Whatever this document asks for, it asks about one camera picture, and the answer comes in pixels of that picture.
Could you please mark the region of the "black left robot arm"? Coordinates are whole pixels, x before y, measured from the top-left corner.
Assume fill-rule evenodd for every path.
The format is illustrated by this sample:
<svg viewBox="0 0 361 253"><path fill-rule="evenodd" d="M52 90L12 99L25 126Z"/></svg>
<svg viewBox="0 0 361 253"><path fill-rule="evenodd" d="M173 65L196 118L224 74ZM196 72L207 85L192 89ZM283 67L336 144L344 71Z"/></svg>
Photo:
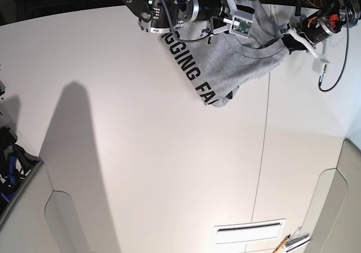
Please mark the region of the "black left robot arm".
<svg viewBox="0 0 361 253"><path fill-rule="evenodd" d="M350 29L360 22L360 0L293 0L293 21L275 29L289 52L307 51L330 37L346 32L345 60L350 48Z"/></svg>

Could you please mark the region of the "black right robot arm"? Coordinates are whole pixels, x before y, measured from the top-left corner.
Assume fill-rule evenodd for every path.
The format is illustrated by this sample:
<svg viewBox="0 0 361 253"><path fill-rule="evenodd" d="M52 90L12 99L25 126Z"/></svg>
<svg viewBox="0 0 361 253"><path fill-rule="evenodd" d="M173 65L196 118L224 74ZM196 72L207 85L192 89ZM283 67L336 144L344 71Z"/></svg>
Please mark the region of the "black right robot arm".
<svg viewBox="0 0 361 253"><path fill-rule="evenodd" d="M201 39L229 32L248 37L257 0L122 0L138 18L140 29L155 34L172 33L186 24L207 23Z"/></svg>

